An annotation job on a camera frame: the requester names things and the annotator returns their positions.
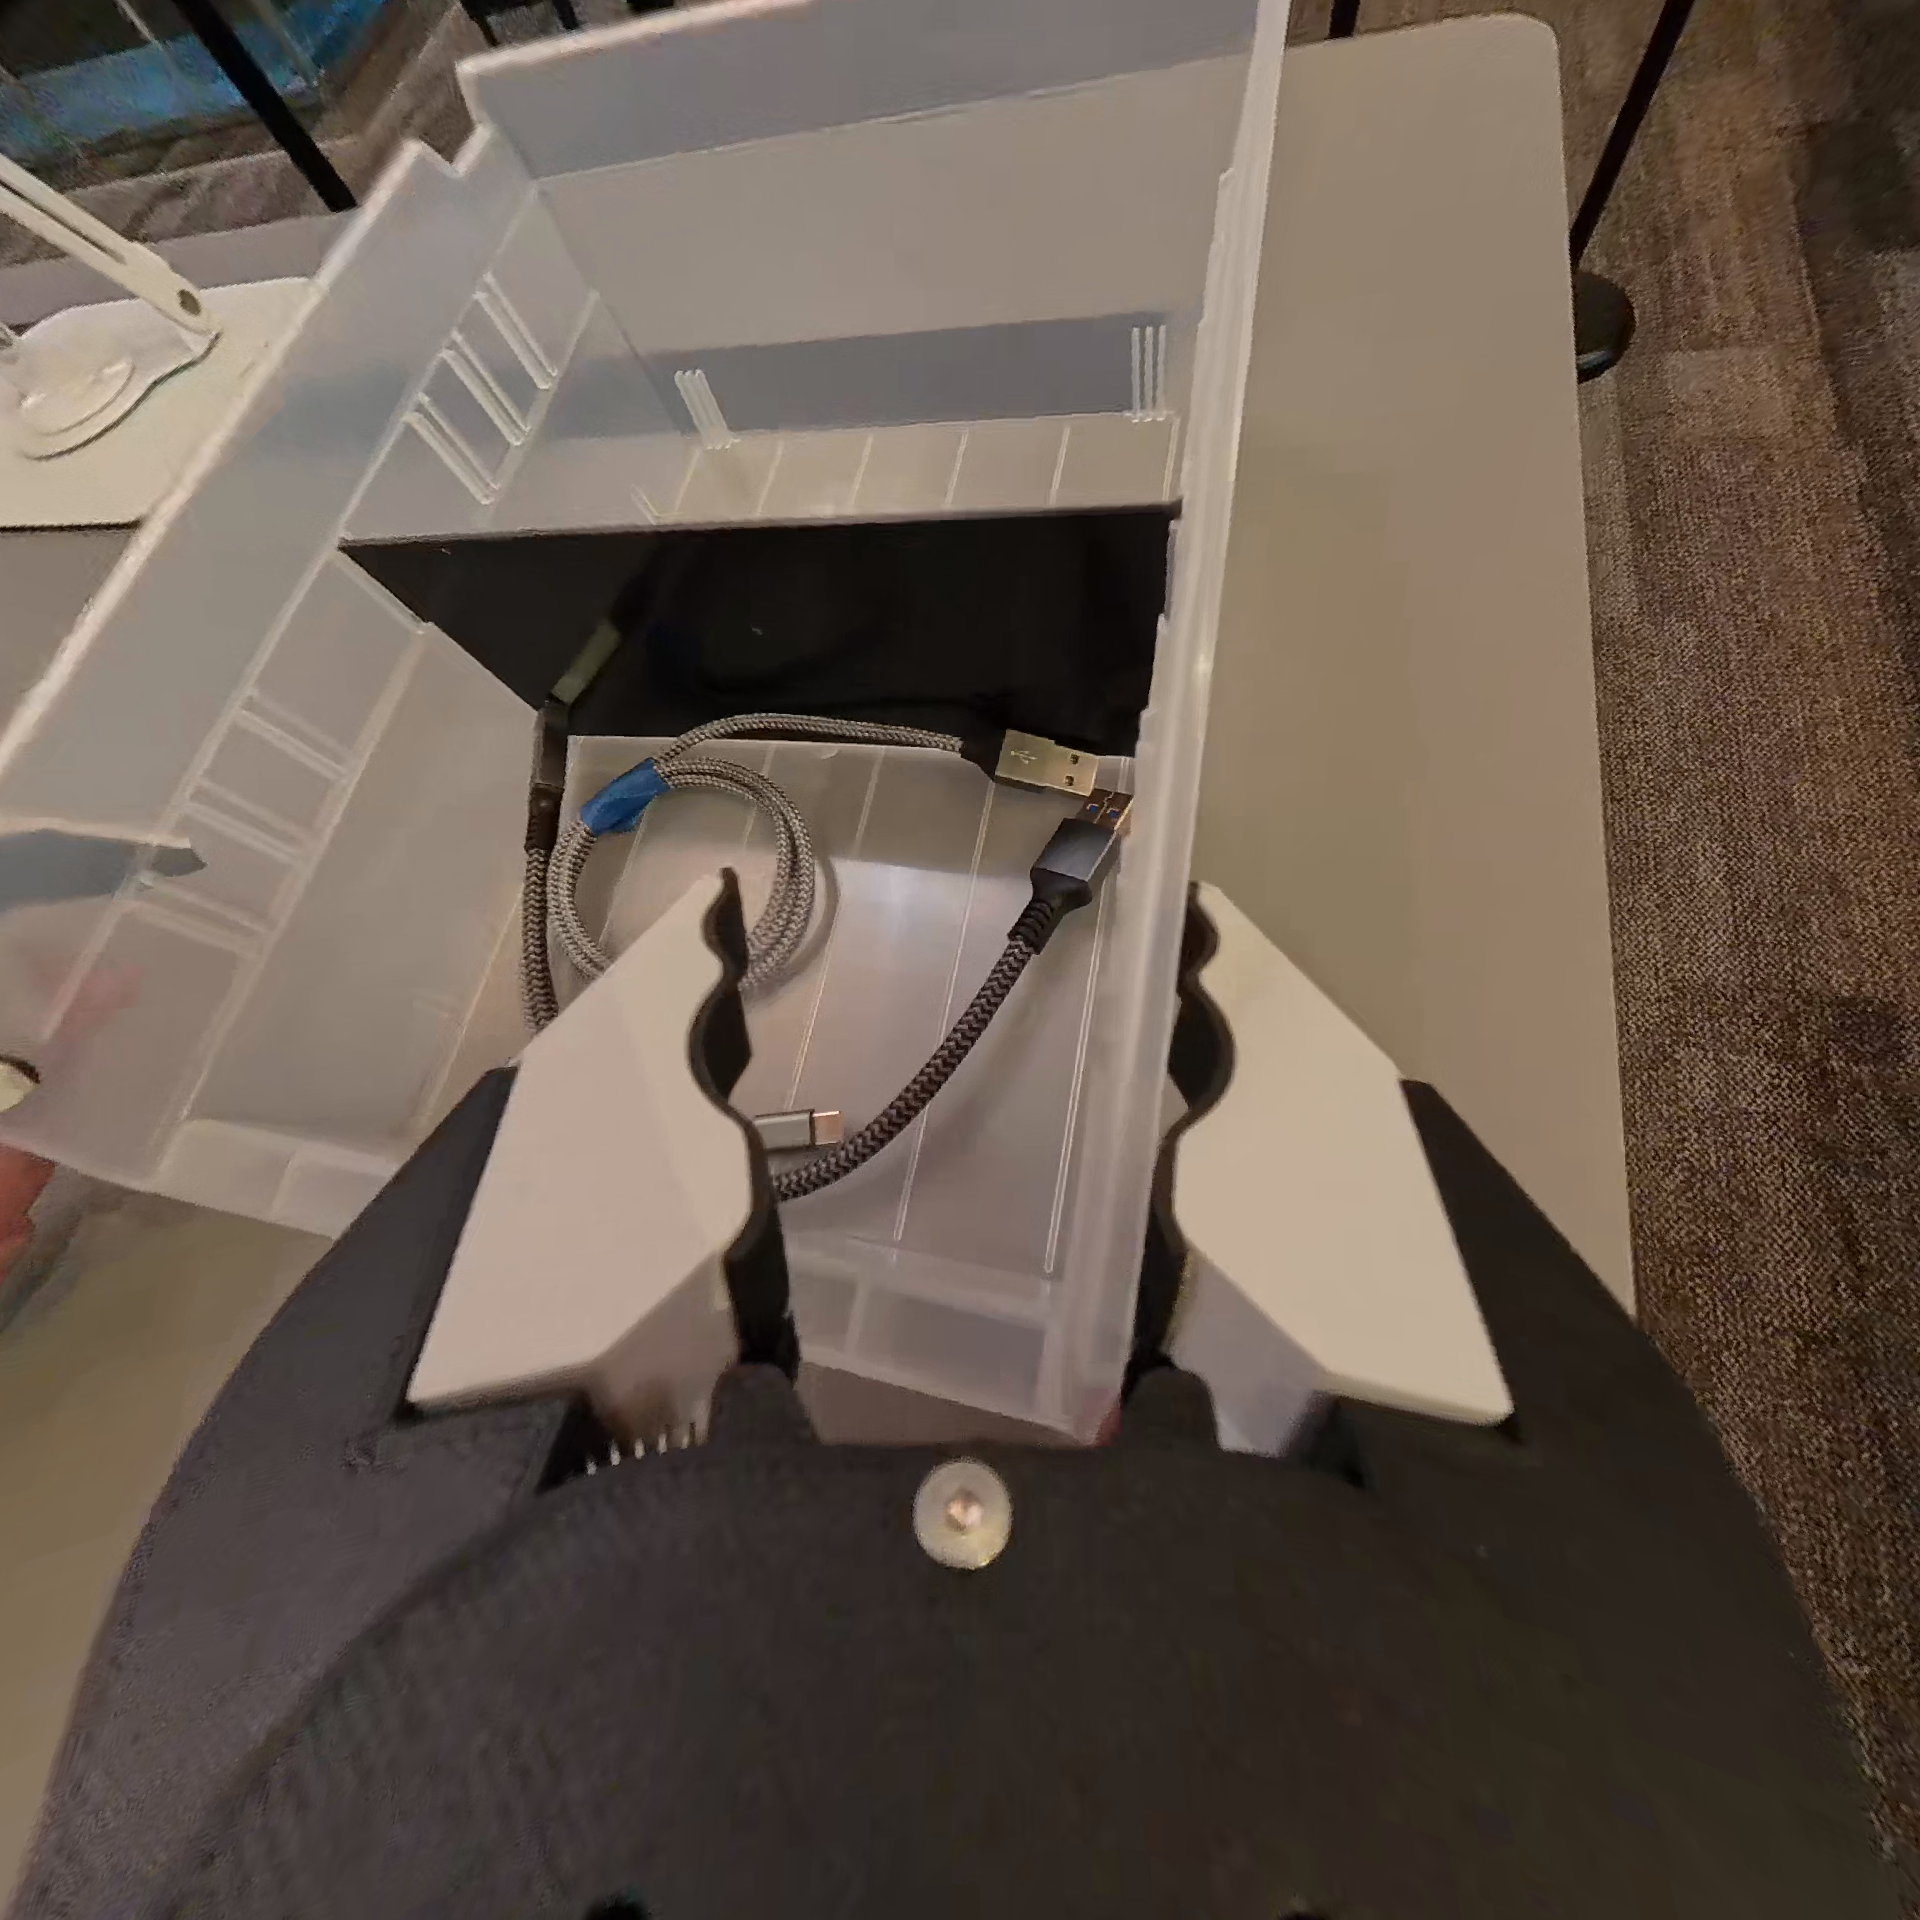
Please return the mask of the clear plastic organizer box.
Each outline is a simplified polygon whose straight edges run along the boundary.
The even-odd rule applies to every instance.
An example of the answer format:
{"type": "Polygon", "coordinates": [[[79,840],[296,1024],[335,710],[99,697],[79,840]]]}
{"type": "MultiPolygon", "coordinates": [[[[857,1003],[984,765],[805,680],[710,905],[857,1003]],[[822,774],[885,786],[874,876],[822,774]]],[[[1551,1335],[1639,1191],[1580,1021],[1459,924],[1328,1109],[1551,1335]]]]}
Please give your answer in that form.
{"type": "MultiPolygon", "coordinates": [[[[621,338],[559,415],[559,498],[646,422],[687,440],[694,389],[719,447],[1087,415],[1157,338],[1184,430],[1224,176],[1265,235],[1278,60],[1287,5],[702,5],[463,60],[467,139],[515,151],[621,338]]],[[[19,532],[4,657],[99,569],[105,541],[19,532]]]]}

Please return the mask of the black pole round foot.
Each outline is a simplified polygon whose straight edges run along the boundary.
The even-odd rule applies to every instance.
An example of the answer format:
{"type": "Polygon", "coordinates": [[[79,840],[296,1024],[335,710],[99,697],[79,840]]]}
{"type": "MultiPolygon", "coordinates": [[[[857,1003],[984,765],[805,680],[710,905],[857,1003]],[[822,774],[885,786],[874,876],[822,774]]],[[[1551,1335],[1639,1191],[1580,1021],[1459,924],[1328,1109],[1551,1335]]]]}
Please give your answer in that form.
{"type": "Polygon", "coordinates": [[[1641,40],[1641,59],[1630,66],[1630,83],[1622,95],[1622,115],[1614,115],[1614,124],[1606,124],[1606,137],[1594,145],[1593,180],[1588,180],[1588,194],[1573,204],[1573,218],[1570,218],[1573,380],[1580,384],[1614,371],[1622,356],[1639,338],[1630,295],[1614,276],[1593,274],[1588,251],[1593,251],[1593,235],[1594,235],[1594,227],[1606,213],[1606,197],[1614,197],[1614,189],[1627,176],[1627,156],[1630,156],[1630,145],[1639,145],[1639,137],[1641,137],[1641,124],[1653,115],[1653,95],[1665,83],[1665,66],[1669,66],[1685,20],[1695,20],[1695,0],[1665,0],[1658,5],[1653,29],[1641,40]]]}

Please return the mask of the black box divider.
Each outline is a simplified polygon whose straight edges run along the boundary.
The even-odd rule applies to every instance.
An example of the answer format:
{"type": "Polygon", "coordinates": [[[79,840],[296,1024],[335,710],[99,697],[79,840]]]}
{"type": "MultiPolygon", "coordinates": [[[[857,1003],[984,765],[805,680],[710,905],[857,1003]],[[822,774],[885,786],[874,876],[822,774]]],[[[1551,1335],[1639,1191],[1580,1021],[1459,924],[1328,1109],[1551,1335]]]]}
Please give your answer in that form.
{"type": "Polygon", "coordinates": [[[570,738],[732,712],[1130,752],[1165,511],[347,541],[419,625],[570,738]]]}

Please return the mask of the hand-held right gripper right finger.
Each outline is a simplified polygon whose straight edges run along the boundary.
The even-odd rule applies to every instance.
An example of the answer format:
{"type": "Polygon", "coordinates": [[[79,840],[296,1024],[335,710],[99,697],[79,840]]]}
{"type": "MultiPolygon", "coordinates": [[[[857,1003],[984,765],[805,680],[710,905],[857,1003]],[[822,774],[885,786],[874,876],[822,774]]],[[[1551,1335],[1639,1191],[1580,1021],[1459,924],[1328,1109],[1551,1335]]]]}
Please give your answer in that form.
{"type": "Polygon", "coordinates": [[[1287,1456],[1328,1407],[1503,1429],[1513,1390],[1396,1063],[1212,883],[1174,989],[1130,1384],[1197,1374],[1233,1456],[1287,1456]]]}

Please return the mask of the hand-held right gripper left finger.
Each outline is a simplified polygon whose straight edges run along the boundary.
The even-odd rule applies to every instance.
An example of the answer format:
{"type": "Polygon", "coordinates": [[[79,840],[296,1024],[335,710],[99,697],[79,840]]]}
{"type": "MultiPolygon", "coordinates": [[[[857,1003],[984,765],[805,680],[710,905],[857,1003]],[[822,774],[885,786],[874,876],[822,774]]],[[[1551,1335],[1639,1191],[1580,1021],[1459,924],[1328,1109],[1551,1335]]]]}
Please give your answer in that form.
{"type": "Polygon", "coordinates": [[[732,1366],[796,1374],[741,969],[719,865],[518,1045],[410,1407],[694,1420],[732,1366]]]}

